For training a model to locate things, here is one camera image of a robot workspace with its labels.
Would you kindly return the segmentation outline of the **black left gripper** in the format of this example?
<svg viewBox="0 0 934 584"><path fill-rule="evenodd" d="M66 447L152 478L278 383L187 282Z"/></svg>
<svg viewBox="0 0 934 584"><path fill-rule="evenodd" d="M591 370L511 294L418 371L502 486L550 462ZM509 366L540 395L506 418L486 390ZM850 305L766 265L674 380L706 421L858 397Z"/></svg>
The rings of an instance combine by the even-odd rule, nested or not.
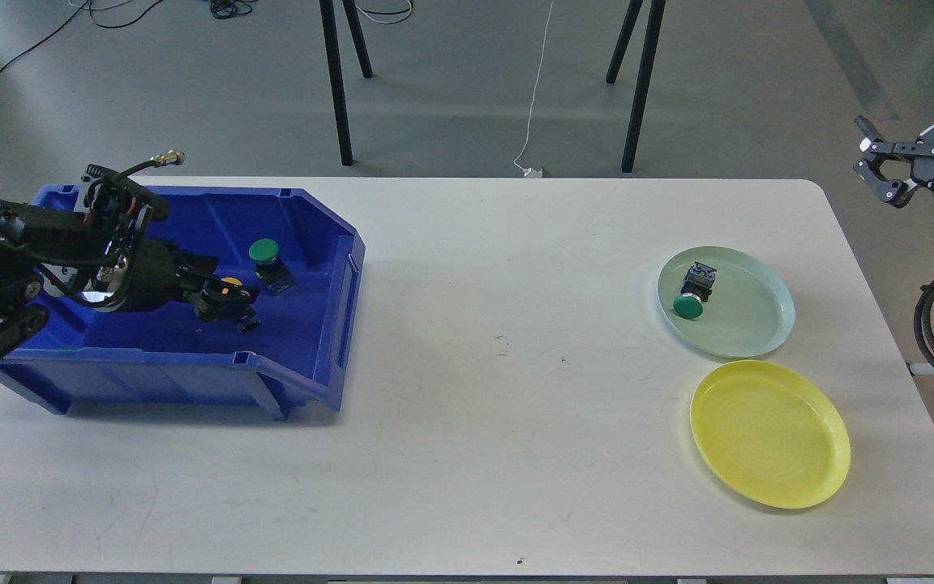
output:
<svg viewBox="0 0 934 584"><path fill-rule="evenodd" d="M181 302L182 280L215 280L217 256L195 254L175 243L145 239L127 273L127 289L120 302L99 307L103 313L148 313ZM260 289L238 280L207 281L199 291L186 292L194 314L204 322L260 323L252 309Z"/></svg>

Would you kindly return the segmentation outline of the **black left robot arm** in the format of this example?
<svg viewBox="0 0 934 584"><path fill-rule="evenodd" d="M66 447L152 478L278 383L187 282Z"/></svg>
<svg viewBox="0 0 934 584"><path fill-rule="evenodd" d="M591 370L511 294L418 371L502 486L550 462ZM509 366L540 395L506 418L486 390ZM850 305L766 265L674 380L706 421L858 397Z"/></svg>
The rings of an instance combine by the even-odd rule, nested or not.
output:
<svg viewBox="0 0 934 584"><path fill-rule="evenodd" d="M188 303L200 320L229 320L240 333L259 325L259 289L216 276L214 256L148 236L170 207L133 176L184 159L169 151L120 171L90 164L75 211L0 200L0 359L47 325L49 311L36 303L45 287L106 313Z"/></svg>

